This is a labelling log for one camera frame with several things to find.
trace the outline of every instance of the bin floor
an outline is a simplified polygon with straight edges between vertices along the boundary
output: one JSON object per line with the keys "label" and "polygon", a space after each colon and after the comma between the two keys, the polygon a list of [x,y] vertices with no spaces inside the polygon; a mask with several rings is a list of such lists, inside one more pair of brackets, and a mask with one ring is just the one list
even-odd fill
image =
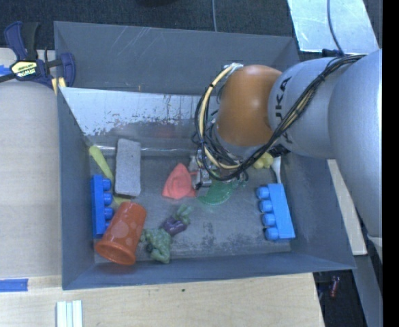
{"label": "bin floor", "polygon": [[[105,156],[112,171],[115,171],[116,153],[112,150]],[[180,151],[142,154],[142,190],[138,197],[132,198],[147,211],[145,229],[159,228],[182,204],[193,207],[191,224],[173,237],[172,259],[290,251],[289,243],[275,243],[264,237],[255,190],[260,185],[275,181],[271,170],[249,169],[249,180],[244,187],[239,186],[226,202],[210,206],[197,198],[172,200],[161,195],[166,179],[179,162],[187,166],[189,154]],[[92,160],[91,173],[101,173]],[[145,246],[144,243],[138,245],[137,261],[150,260]],[[95,261],[107,262],[96,252]]]}

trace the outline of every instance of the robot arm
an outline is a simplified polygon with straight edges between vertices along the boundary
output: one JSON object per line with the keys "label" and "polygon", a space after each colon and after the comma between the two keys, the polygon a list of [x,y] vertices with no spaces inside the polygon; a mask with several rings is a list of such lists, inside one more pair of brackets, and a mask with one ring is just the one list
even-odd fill
{"label": "robot arm", "polygon": [[[260,65],[237,69],[211,121],[214,141],[200,137],[203,149],[218,147],[203,154],[212,156],[204,167],[228,180],[274,146],[335,159],[369,236],[382,238],[381,58],[382,50],[315,59],[282,74]],[[203,116],[197,125],[207,126]]]}

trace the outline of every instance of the orange cup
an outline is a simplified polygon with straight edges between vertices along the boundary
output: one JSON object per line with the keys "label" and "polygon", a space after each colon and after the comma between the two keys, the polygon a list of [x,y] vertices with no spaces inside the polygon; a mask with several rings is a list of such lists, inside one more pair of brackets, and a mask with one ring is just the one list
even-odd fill
{"label": "orange cup", "polygon": [[128,201],[121,203],[103,238],[95,245],[95,250],[100,256],[117,264],[135,264],[135,251],[145,218],[145,208],[139,204]]}

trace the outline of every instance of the clamp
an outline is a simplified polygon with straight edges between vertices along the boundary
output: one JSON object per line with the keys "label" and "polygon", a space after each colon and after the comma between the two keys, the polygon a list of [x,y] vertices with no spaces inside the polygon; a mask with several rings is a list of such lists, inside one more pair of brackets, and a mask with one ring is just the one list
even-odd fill
{"label": "clamp", "polygon": [[38,59],[35,49],[35,34],[40,26],[38,22],[14,22],[4,31],[7,46],[14,51],[16,62],[9,66],[10,73],[0,76],[0,83],[11,79],[33,81],[53,89],[54,77],[50,68],[63,66],[63,78],[67,86],[72,86],[76,77],[76,66],[71,53],[62,53],[60,59],[45,61]]}

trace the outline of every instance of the black floor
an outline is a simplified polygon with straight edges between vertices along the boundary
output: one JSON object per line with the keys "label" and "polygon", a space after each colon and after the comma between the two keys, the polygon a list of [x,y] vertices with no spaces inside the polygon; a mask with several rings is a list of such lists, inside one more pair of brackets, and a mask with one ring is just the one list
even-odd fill
{"label": "black floor", "polygon": [[[383,0],[364,0],[379,46],[383,47]],[[286,0],[0,0],[0,47],[10,23],[40,22],[36,47],[54,49],[53,21],[192,29],[230,33],[294,36]],[[301,60],[318,57],[301,54]],[[365,327],[352,273],[315,273],[327,327]],[[335,298],[331,277],[339,276]]]}

